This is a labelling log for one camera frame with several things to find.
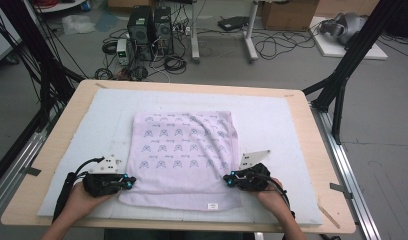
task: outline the towel tag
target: towel tag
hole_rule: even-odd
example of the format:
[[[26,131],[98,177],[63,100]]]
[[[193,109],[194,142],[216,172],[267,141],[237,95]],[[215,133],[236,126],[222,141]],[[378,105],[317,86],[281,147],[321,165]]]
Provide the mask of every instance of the towel tag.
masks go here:
[[[218,203],[208,203],[207,209],[208,210],[219,210],[219,204]]]

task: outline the gray floor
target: gray floor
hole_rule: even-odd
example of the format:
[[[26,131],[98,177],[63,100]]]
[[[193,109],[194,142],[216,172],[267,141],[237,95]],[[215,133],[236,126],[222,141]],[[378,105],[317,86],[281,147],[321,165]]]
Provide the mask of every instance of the gray floor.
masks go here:
[[[83,14],[78,10],[64,14]],[[93,22],[101,11],[86,13]],[[50,17],[57,21],[60,15]],[[217,29],[218,19],[200,20],[200,26]],[[102,40],[126,26],[119,20],[102,32],[61,36],[61,41],[88,76],[102,67]],[[329,76],[340,59],[322,57],[319,50],[297,48],[276,59],[248,62],[240,35],[200,35],[201,63],[190,62],[182,75],[155,74],[148,81],[304,89]],[[408,46],[389,43],[408,54]],[[408,239],[408,57],[378,45],[387,61],[364,60],[352,75],[345,96],[342,142],[366,203],[383,239]],[[268,46],[268,53],[273,47]],[[66,54],[65,65],[77,71]],[[317,95],[308,96],[313,100]],[[38,110],[37,98],[22,65],[0,65],[0,159]],[[3,226],[0,239],[37,239],[38,227]],[[319,239],[317,235],[308,235]],[[358,230],[342,239],[362,239]],[[102,239],[101,229],[73,229],[68,238]],[[265,239],[280,239],[265,234]]]

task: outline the desk leg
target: desk leg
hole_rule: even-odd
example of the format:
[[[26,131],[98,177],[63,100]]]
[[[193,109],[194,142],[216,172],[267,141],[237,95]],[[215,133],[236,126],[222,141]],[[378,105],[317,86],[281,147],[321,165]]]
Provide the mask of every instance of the desk leg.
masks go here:
[[[200,49],[198,48],[198,36],[197,36],[197,20],[196,16],[196,4],[197,0],[192,1],[192,29],[191,29],[191,51],[192,51],[192,61],[196,64],[200,63]]]
[[[256,19],[258,8],[258,1],[253,1],[251,7],[250,21],[248,23],[248,31],[244,32],[245,44],[247,45],[248,52],[250,53],[250,63],[258,59],[256,49],[254,48],[253,41],[251,40],[251,34],[253,33],[254,20]]]

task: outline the computer tower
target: computer tower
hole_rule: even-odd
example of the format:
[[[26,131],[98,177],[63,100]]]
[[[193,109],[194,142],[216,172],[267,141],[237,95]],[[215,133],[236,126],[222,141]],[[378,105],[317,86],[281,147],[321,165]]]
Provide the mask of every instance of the computer tower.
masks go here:
[[[158,54],[173,54],[172,18],[170,7],[158,7],[154,12],[154,24],[158,39]]]
[[[152,44],[156,40],[151,6],[134,6],[127,24],[133,53],[143,55],[141,60],[153,60]]]

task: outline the towel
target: towel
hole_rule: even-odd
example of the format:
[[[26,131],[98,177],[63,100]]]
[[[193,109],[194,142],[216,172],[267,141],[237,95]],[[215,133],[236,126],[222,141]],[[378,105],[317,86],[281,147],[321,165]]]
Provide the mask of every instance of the towel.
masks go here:
[[[135,206],[220,211],[240,206],[223,176],[239,167],[231,113],[137,113],[126,172],[137,178],[119,200]]]

